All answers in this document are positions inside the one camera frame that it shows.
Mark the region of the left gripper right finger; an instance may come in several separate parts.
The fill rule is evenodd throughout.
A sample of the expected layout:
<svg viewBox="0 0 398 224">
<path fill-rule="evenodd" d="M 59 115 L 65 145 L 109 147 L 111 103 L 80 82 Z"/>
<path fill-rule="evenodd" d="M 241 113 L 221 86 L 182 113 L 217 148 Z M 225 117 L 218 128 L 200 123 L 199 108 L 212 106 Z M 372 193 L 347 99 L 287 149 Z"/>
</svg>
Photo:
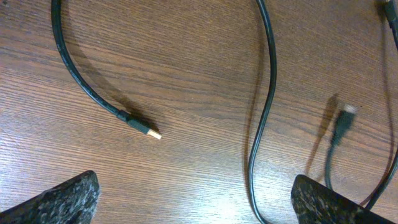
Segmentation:
<svg viewBox="0 0 398 224">
<path fill-rule="evenodd" d="M 306 175 L 296 176 L 291 201 L 299 223 L 394 224 Z"/>
</svg>

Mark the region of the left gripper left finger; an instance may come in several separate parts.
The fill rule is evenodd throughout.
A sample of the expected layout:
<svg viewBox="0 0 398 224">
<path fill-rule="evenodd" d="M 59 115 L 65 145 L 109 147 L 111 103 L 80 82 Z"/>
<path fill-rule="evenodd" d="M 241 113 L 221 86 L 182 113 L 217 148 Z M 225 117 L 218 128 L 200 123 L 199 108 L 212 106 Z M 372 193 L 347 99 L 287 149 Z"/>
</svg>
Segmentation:
<svg viewBox="0 0 398 224">
<path fill-rule="evenodd" d="M 97 175 L 87 170 L 1 212 L 1 223 L 90 223 L 99 197 Z"/>
</svg>

